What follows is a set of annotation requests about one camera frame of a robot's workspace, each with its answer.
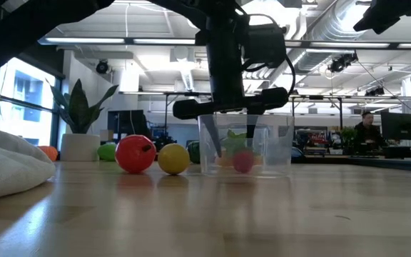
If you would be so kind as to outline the black aluminium table frame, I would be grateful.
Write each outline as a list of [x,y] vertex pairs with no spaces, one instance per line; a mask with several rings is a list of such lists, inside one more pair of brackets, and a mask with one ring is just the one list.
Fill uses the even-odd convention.
[[358,158],[347,156],[333,157],[295,157],[291,158],[291,163],[296,164],[328,164],[328,165],[355,165],[375,168],[388,168],[404,171],[411,171],[411,160],[385,159],[385,158]]

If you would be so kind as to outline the clear plastic tupperware container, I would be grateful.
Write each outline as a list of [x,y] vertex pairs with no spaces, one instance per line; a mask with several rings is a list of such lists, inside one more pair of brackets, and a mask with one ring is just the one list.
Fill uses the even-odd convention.
[[[247,114],[213,114],[220,141],[228,129],[247,132]],[[262,114],[255,127],[254,142],[260,147],[263,164],[249,173],[238,173],[233,167],[215,164],[216,153],[210,134],[198,117],[201,172],[207,176],[277,177],[290,173],[294,118],[291,115]]]

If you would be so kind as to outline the background green plant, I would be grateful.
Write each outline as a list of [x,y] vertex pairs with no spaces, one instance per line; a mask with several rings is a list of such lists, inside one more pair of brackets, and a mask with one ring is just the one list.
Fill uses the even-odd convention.
[[344,147],[352,147],[355,138],[357,136],[357,131],[355,130],[354,127],[344,127],[341,132],[340,132],[341,138],[342,138],[342,144]]

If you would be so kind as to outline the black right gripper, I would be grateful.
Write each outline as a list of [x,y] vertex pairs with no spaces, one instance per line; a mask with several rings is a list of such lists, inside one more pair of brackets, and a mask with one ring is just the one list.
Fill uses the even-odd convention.
[[381,34],[393,25],[393,20],[398,20],[401,16],[411,16],[411,0],[372,0],[370,8],[353,29],[372,29],[376,34]]

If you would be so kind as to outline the small red toy strawberry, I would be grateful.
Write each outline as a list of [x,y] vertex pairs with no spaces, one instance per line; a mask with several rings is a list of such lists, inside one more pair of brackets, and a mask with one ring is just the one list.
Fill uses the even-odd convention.
[[238,173],[249,173],[254,165],[254,153],[250,150],[242,150],[233,155],[233,168]]

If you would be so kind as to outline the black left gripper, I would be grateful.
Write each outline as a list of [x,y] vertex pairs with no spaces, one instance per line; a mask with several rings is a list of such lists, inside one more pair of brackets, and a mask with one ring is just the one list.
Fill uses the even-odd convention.
[[[241,109],[266,111],[288,102],[289,91],[284,88],[264,89],[256,96],[245,95],[243,72],[248,71],[243,70],[242,43],[249,26],[256,26],[250,25],[249,14],[206,19],[205,29],[196,36],[196,42],[206,46],[212,100],[199,103],[191,99],[173,104],[173,115],[177,119],[195,119],[202,115],[201,122],[210,134],[218,157],[222,151],[212,113]],[[246,138],[254,137],[259,117],[259,114],[247,115]]]

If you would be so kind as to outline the person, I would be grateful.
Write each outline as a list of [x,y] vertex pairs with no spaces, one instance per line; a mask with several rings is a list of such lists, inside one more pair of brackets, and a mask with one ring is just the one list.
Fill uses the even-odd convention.
[[367,153],[379,151],[387,146],[378,126],[373,124],[374,115],[368,111],[362,114],[362,121],[355,125],[355,137],[353,140],[355,153]]

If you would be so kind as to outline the background black workstation frame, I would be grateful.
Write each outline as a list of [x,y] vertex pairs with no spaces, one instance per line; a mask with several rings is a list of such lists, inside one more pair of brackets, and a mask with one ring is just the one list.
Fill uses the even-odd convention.
[[167,138],[168,138],[168,107],[176,101],[176,99],[179,96],[184,96],[184,97],[199,97],[199,96],[211,96],[211,93],[207,92],[194,92],[194,91],[179,91],[179,92],[164,92],[163,93],[166,98],[165,98],[165,110],[164,110],[164,130],[163,130],[163,136],[164,136],[164,143],[167,143]]
[[344,127],[343,98],[324,95],[291,96],[295,144],[307,154],[325,155],[333,147],[332,133]]

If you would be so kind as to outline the orange toy fruit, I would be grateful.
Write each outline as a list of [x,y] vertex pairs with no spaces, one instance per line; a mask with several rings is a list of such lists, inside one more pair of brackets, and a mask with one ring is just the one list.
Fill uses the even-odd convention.
[[51,161],[58,159],[59,153],[53,146],[39,146],[39,149],[43,151]]

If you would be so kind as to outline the green plant in white pot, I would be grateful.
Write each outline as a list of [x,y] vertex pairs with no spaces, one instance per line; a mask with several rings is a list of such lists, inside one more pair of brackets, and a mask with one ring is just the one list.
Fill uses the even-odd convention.
[[101,145],[100,137],[88,134],[91,125],[98,120],[103,111],[102,104],[111,98],[118,85],[111,86],[94,105],[90,106],[80,79],[73,85],[70,94],[62,94],[51,86],[54,102],[59,106],[59,116],[71,129],[61,138],[61,161],[97,161],[97,150]]

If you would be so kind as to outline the yellow toy lemon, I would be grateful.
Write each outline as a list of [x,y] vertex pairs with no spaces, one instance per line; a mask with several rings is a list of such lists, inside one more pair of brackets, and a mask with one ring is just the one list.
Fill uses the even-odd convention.
[[158,153],[158,165],[167,174],[178,175],[189,167],[190,156],[182,145],[170,143]]

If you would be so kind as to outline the black bar with light strips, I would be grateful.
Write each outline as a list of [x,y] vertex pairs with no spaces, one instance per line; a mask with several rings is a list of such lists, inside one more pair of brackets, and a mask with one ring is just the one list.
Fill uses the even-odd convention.
[[[103,38],[103,37],[50,37],[39,39],[42,45],[143,45],[143,46],[199,46],[195,39],[180,38]],[[286,40],[289,49],[361,49],[411,51],[411,42],[369,41],[306,41]]]

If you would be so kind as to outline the light green toy lime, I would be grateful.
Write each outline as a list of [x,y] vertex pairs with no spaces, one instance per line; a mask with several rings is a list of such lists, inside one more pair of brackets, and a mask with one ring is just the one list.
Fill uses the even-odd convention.
[[99,146],[97,150],[98,157],[102,161],[116,161],[116,147],[117,145],[114,143],[106,143],[104,145]]

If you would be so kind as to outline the red toy apple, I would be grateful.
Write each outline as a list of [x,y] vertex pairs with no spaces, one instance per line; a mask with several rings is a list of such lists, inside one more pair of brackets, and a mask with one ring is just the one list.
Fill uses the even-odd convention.
[[117,164],[127,173],[140,174],[149,168],[156,157],[156,147],[143,135],[130,135],[121,139],[116,147]]

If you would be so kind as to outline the dark green toy watermelon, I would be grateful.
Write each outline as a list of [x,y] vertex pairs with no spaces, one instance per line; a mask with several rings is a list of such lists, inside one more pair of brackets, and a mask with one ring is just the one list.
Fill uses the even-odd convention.
[[187,145],[187,151],[188,151],[191,163],[199,164],[201,162],[199,141],[191,141]]

